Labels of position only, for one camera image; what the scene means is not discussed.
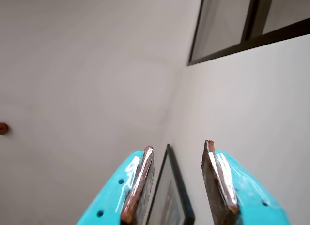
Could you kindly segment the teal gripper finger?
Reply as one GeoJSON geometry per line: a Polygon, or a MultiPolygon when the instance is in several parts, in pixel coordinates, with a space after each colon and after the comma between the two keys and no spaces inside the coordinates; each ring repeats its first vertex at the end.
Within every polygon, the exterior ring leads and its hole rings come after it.
{"type": "Polygon", "coordinates": [[[78,225],[141,225],[154,180],[154,148],[128,156],[81,216],[78,225]]]}
{"type": "Polygon", "coordinates": [[[236,159],[206,140],[201,169],[216,225],[288,225],[280,203],[236,159]]]}

